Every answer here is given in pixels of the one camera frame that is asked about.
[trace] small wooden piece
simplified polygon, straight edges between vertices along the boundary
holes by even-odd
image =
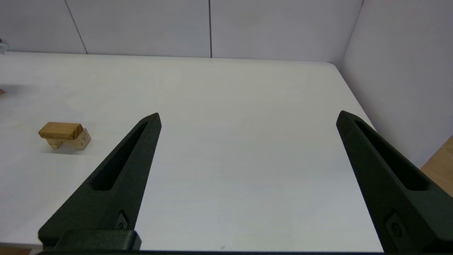
[[[63,142],[83,150],[91,141],[87,129],[79,123],[48,122],[38,133],[54,150],[60,148]]]

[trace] wooden block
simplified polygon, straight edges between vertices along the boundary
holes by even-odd
[[[66,142],[84,150],[91,141],[86,128],[79,123],[48,122],[40,131],[39,135],[45,138],[54,150]]]
[[[38,133],[42,138],[74,140],[82,131],[80,123],[48,122]]]
[[[90,134],[88,133],[87,129],[84,128],[82,133],[80,133],[80,135],[75,140],[68,140],[67,142],[71,143],[80,150],[84,150],[90,141]]]

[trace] wooden floor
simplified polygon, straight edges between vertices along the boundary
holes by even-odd
[[[453,197],[453,136],[426,162],[421,171]]]
[[[0,255],[28,255],[30,249],[0,247]]]

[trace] white wall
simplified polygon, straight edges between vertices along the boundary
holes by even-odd
[[[453,1],[365,0],[341,73],[377,131],[421,167],[453,134]]]
[[[0,38],[18,51],[190,57],[212,52],[217,58],[338,65],[361,2],[0,0]]]
[[[212,56],[341,63],[362,0],[211,0]]]

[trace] white table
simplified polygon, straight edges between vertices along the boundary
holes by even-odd
[[[369,123],[327,63],[0,55],[0,243],[37,231],[144,116],[162,131],[136,230],[141,249],[382,251],[338,135]],[[79,122],[84,151],[38,130]]]

